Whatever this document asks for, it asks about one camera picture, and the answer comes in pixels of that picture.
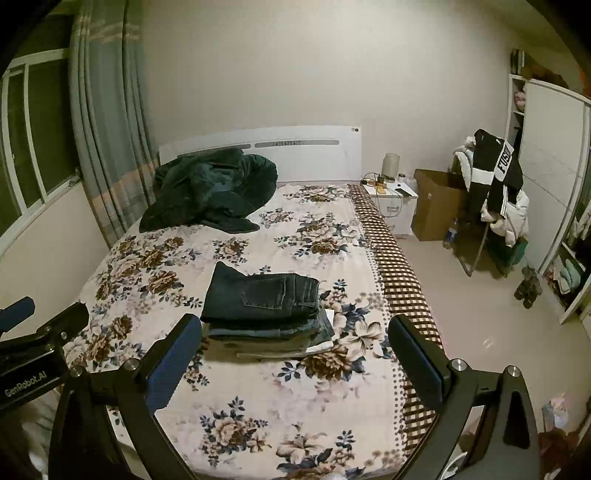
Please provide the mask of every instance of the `window sill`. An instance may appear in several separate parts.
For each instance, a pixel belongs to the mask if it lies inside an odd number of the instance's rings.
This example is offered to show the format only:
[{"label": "window sill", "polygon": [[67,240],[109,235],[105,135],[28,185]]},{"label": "window sill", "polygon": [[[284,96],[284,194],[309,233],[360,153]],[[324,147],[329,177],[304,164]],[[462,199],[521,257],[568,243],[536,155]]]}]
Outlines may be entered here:
[{"label": "window sill", "polygon": [[53,192],[47,196],[47,201],[43,203],[41,200],[36,201],[31,207],[24,212],[16,222],[14,222],[6,232],[0,236],[0,260],[4,253],[11,247],[11,245],[18,239],[19,236],[53,203],[58,201],[66,193],[71,191],[76,185],[81,182],[79,177],[70,177],[64,183],[59,185]]}]

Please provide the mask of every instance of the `headboard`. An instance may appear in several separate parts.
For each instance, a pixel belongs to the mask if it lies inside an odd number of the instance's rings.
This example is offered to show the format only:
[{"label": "headboard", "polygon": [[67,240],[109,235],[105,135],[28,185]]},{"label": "headboard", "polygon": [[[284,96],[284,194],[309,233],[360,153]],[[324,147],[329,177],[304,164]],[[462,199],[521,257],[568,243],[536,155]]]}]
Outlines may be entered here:
[{"label": "headboard", "polygon": [[278,180],[358,181],[361,128],[333,125],[236,130],[170,142],[160,147],[160,163],[185,153],[239,147],[277,166]]}]

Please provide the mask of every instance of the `tile floor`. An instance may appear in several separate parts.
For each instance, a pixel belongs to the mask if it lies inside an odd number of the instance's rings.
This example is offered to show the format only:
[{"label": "tile floor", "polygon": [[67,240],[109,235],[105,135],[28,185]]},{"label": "tile floor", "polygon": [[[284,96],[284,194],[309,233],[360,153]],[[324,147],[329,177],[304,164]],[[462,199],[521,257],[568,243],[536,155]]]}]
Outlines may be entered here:
[{"label": "tile floor", "polygon": [[541,406],[567,393],[566,430],[574,430],[591,395],[591,340],[583,325],[560,325],[544,297],[526,310],[513,297],[523,278],[520,268],[503,278],[483,255],[470,278],[441,242],[420,242],[416,237],[399,242],[423,286],[447,356],[490,371],[517,365],[527,383],[538,431],[543,431]]}]

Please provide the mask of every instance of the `checkered fabric border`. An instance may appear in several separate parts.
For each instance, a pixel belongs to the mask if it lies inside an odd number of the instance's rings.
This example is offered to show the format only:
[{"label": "checkered fabric border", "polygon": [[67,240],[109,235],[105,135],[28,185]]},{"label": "checkered fabric border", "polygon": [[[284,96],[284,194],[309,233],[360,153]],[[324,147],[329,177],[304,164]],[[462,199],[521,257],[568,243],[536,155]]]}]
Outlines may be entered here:
[{"label": "checkered fabric border", "polygon": [[[421,290],[421,284],[394,235],[366,190],[360,185],[349,185],[349,190],[355,213],[365,230],[370,249],[374,253],[378,278],[382,283],[381,287],[384,297],[388,300],[391,314],[405,314],[427,340],[443,348],[439,331]],[[404,389],[407,393],[407,400],[402,408],[406,422],[404,450],[410,455],[427,433],[436,414],[433,410],[428,410],[421,405],[408,380],[404,384]]]}]

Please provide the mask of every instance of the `water bottle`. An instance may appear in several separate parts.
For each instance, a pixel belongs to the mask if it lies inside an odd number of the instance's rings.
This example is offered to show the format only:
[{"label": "water bottle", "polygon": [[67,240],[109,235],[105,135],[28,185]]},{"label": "water bottle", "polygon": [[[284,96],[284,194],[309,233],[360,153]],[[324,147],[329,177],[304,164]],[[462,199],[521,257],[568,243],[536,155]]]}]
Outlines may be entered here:
[{"label": "water bottle", "polygon": [[445,238],[443,239],[443,246],[445,248],[451,248],[453,246],[454,241],[456,240],[457,230],[459,228],[459,224],[457,222],[457,218],[452,222],[452,224],[447,229],[447,233]]}]

